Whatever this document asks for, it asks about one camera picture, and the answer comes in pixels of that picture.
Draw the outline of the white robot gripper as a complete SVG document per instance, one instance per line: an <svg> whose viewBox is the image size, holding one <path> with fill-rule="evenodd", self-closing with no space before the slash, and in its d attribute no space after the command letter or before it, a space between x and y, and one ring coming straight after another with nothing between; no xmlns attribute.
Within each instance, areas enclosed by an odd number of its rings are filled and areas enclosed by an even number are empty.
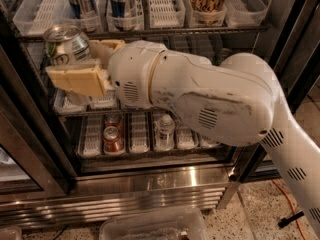
<svg viewBox="0 0 320 240"><path fill-rule="evenodd" d="M122 104L152 107L149 98L150 76L159 55L167 50L164 44L145 40L129 44L118 39L90 40L89 48L91 56L101 61L88 60L46 67L56 88L94 98L103 97L115 88Z"/></svg>

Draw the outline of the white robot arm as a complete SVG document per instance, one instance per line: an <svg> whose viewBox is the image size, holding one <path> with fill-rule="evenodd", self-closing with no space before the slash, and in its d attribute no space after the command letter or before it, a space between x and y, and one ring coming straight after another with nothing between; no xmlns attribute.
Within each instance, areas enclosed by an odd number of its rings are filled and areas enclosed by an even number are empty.
<svg viewBox="0 0 320 240"><path fill-rule="evenodd" d="M229 146L262 145L320 235L320 149L293 117L269 65L237 53L215 66L202 56L144 40L48 41L54 86L121 103L161 108L202 136Z"/></svg>

